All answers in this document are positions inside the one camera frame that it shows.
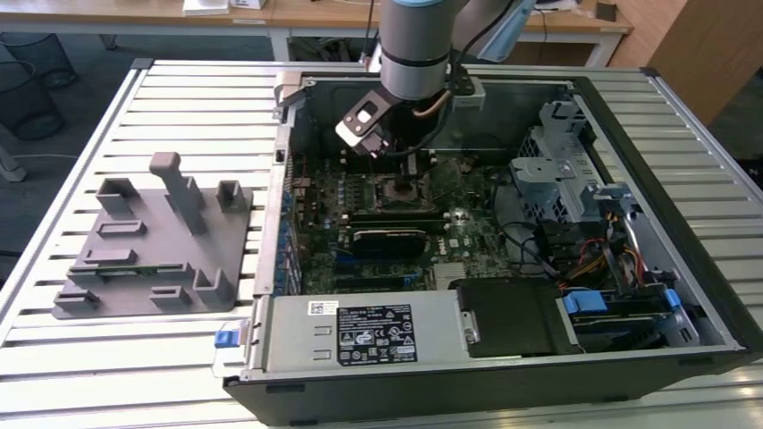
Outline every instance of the power supply label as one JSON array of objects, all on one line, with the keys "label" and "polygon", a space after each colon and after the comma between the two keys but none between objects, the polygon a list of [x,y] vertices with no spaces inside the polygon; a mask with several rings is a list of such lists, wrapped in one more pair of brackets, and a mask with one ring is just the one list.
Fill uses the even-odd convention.
[{"label": "power supply label", "polygon": [[417,362],[417,336],[410,305],[341,307],[337,311],[342,366]]}]

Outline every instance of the black trash can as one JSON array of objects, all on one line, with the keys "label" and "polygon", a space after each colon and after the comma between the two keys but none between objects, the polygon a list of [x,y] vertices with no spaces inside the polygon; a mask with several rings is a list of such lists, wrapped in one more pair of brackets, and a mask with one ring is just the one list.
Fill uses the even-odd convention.
[{"label": "black trash can", "polygon": [[0,63],[0,123],[23,140],[48,137],[63,126],[59,109],[35,77],[31,63]]},{"label": "black trash can", "polygon": [[55,34],[0,33],[0,44],[14,58],[35,65],[38,79],[46,88],[66,87],[76,80],[70,58]]}]

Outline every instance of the robotic arm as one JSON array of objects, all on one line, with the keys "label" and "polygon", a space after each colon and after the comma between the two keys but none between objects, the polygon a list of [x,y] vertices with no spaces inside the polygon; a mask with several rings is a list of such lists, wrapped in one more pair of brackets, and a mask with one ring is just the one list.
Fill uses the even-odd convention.
[{"label": "robotic arm", "polygon": [[[386,2],[379,29],[382,87],[369,92],[337,125],[337,133],[358,154],[403,157],[430,144],[447,121],[453,97],[474,93],[461,65],[465,54],[482,44],[477,56],[502,61],[534,6],[535,0]],[[459,46],[459,33],[482,27]],[[462,49],[457,58],[453,44]]]}]

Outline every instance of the blue latch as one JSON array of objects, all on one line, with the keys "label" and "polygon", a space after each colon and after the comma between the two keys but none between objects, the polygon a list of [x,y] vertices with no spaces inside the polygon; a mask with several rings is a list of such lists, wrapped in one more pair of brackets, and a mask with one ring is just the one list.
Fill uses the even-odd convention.
[{"label": "blue latch", "polygon": [[675,310],[681,307],[681,297],[679,294],[673,289],[666,289],[666,299],[670,307]]},{"label": "blue latch", "polygon": [[231,349],[239,347],[239,331],[215,332],[215,349]]},{"label": "blue latch", "polygon": [[562,298],[569,315],[607,311],[605,297],[598,290],[575,290]]}]

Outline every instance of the slotted metal table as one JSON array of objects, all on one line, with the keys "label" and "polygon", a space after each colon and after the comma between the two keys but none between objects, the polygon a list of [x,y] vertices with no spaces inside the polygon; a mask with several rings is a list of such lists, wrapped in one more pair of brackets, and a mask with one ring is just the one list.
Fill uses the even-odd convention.
[{"label": "slotted metal table", "polygon": [[[156,61],[130,71],[0,292],[0,425],[257,428],[215,378],[214,332],[250,316],[275,142],[277,74],[354,64]],[[637,70],[475,66],[481,74],[586,75],[610,104],[758,323],[763,321],[763,194],[661,78]],[[229,313],[56,320],[52,300],[84,243],[107,177],[160,185],[154,152],[175,151],[199,187],[255,188],[238,306]],[[614,158],[602,159],[619,177]],[[239,358],[225,358],[229,369]],[[409,418],[339,427],[762,427],[763,369],[675,384],[641,400]]]}]

